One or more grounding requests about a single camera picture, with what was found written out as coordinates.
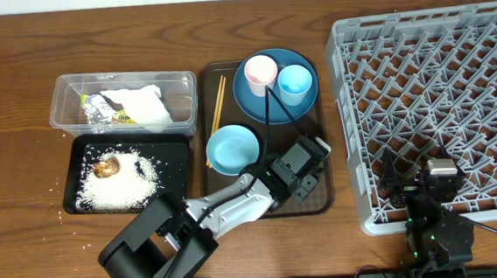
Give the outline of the wooden chopstick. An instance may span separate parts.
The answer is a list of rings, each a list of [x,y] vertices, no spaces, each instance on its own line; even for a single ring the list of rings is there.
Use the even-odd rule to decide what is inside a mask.
[[[210,131],[208,136],[212,136],[213,133],[218,129],[220,125],[220,117],[222,111],[222,103],[224,101],[224,93],[226,87],[226,77],[224,75],[219,76],[218,86],[216,89],[216,99],[214,100],[214,104],[212,108],[206,108],[206,111],[211,115],[210,122]]]
[[[206,110],[206,144],[221,125],[222,103],[226,87],[226,76],[216,74],[208,82],[204,82],[204,97]]]

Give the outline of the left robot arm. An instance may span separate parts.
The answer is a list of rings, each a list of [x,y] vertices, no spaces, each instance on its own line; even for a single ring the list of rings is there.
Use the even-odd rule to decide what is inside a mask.
[[[303,202],[330,152],[319,137],[300,136],[282,156],[245,166],[233,184],[206,197],[178,201],[164,193],[102,249],[98,262],[110,278],[193,278],[220,236],[289,198]]]

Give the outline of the light blue bowl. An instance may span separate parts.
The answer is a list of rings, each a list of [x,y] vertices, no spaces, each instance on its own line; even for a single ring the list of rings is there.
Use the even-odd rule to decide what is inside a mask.
[[[240,125],[219,128],[208,140],[206,157],[212,168],[225,176],[238,176],[260,154],[256,135]]]

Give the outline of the white napkin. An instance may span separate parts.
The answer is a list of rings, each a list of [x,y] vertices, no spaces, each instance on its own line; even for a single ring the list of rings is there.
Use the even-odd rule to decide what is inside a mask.
[[[171,114],[161,101],[161,90],[154,84],[140,89],[105,90],[101,95],[121,104],[126,115],[135,123],[172,123]]]

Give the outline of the pile of white rice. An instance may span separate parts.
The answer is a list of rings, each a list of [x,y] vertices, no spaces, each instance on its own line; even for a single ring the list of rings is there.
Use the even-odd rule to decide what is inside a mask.
[[[119,172],[104,179],[96,177],[92,172],[93,165],[111,156],[117,157],[121,165]],[[81,214],[138,212],[144,209],[150,197],[157,194],[159,183],[156,165],[141,156],[138,149],[107,149],[82,160],[75,209]]]

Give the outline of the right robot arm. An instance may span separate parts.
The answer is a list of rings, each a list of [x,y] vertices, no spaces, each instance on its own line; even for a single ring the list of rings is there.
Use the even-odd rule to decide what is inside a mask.
[[[416,260],[396,278],[468,278],[465,264],[473,260],[473,225],[442,206],[453,200],[466,175],[444,153],[411,177],[401,177],[388,148],[383,150],[378,189],[389,203],[404,207],[406,243]]]

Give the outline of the foil and yellow snack wrapper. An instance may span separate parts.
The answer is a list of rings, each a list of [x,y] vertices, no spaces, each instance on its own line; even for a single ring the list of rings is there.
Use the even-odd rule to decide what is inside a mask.
[[[83,94],[80,98],[80,106],[87,117],[87,123],[91,124],[129,124],[134,121],[123,109],[114,109],[103,95]]]

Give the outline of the pink plastic cup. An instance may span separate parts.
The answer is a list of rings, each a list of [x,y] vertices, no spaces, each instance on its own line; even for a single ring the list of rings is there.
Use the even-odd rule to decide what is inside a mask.
[[[266,95],[266,87],[274,87],[278,74],[277,63],[267,55],[252,56],[244,65],[244,71],[250,91],[259,97]]]

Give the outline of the brown mushroom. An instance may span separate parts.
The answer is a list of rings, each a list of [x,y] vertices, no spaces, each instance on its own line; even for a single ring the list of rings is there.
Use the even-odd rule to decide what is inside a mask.
[[[111,156],[93,165],[92,172],[98,178],[113,177],[121,168],[117,157]]]

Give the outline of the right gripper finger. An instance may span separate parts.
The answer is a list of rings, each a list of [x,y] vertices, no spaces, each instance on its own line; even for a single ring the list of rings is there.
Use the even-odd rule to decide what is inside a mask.
[[[393,165],[392,156],[388,147],[385,147],[382,155],[382,174],[381,178],[385,182],[394,182],[397,180],[396,168]]]
[[[447,150],[445,149],[445,146],[444,145],[440,145],[439,146],[439,151],[441,152],[441,156],[442,158],[447,158],[449,160],[452,160],[452,157],[449,155],[449,153],[447,152]],[[463,170],[460,168],[460,166],[457,165],[456,162],[453,162],[455,164],[455,167],[457,169],[457,172],[462,172]]]

